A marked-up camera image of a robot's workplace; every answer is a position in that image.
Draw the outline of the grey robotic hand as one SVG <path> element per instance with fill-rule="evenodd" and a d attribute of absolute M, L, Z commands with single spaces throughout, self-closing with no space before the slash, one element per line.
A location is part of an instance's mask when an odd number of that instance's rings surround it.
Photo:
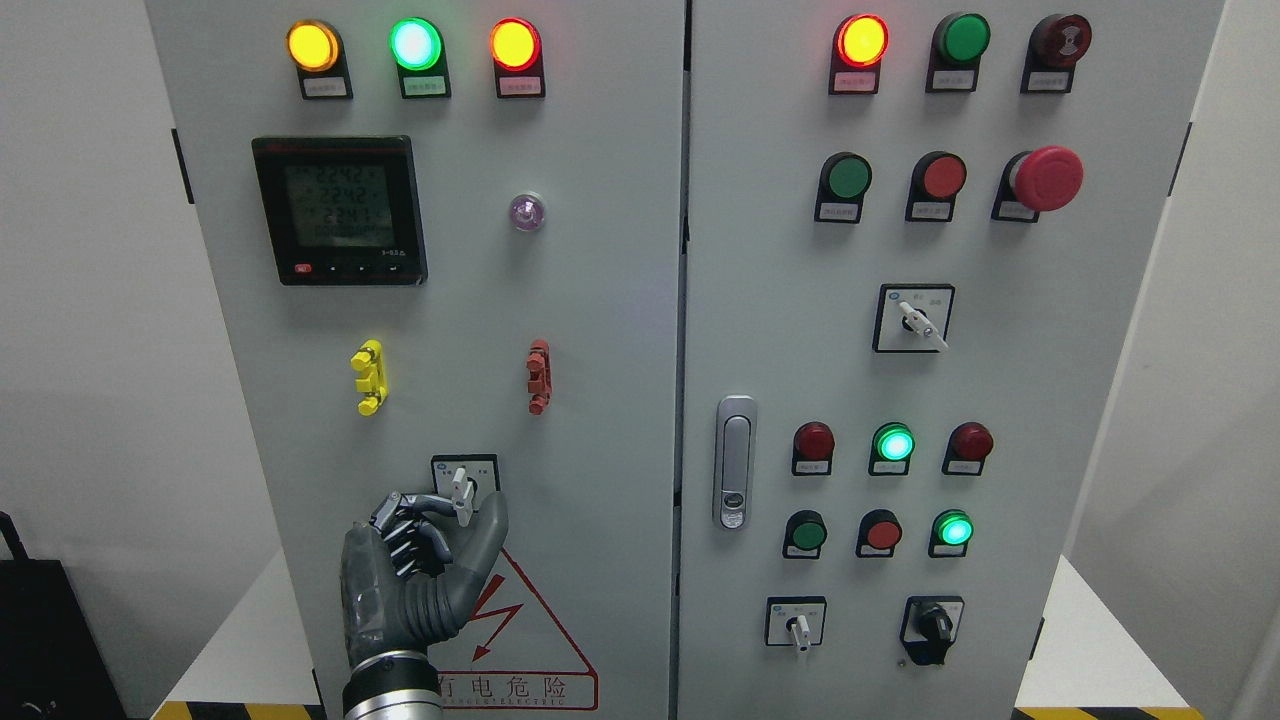
<path fill-rule="evenodd" d="M 504 493 L 490 493 L 458 530 L 453 562 L 438 577 L 398 575 L 388 541 L 428 527 L 447 500 L 393 492 L 369 521 L 346 533 L 340 594 L 346 651 L 352 667 L 392 651 L 424 652 L 456 635 L 472 616 L 509 529 Z"/>

